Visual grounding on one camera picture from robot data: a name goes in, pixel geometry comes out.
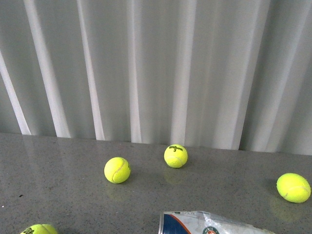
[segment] ball seam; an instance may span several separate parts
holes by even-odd
[[[123,165],[125,164],[125,160],[123,158],[122,159],[122,165],[114,172],[114,174],[112,175],[112,181],[115,183],[114,181],[114,175],[119,172],[121,170],[121,168],[123,167]]]
[[[48,232],[48,234],[51,234],[51,232],[48,229],[46,229],[46,227],[44,227],[42,224],[41,227],[44,228]]]

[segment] speckled gray surface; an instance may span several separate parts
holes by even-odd
[[[180,169],[165,145],[0,134],[0,232],[50,223],[59,234],[158,233],[162,211],[204,210],[277,234],[312,230],[312,199],[279,196],[286,172],[312,181],[312,157],[187,147]],[[122,184],[103,174],[107,160],[128,159]]]

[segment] curtain fold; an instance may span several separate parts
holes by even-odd
[[[312,155],[312,0],[0,0],[0,132]]]

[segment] plastic bag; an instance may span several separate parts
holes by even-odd
[[[164,212],[158,234],[274,234],[204,211]]]

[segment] tennis ball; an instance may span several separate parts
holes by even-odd
[[[21,234],[58,234],[50,224],[36,224],[26,228]]]
[[[305,202],[311,195],[309,183],[298,174],[286,173],[282,175],[277,180],[276,186],[279,194],[290,202]]]
[[[104,167],[105,177],[114,184],[126,181],[130,172],[131,168],[128,161],[122,157],[110,159]]]
[[[170,167],[180,168],[187,161],[187,151],[182,145],[170,145],[165,150],[164,158]]]

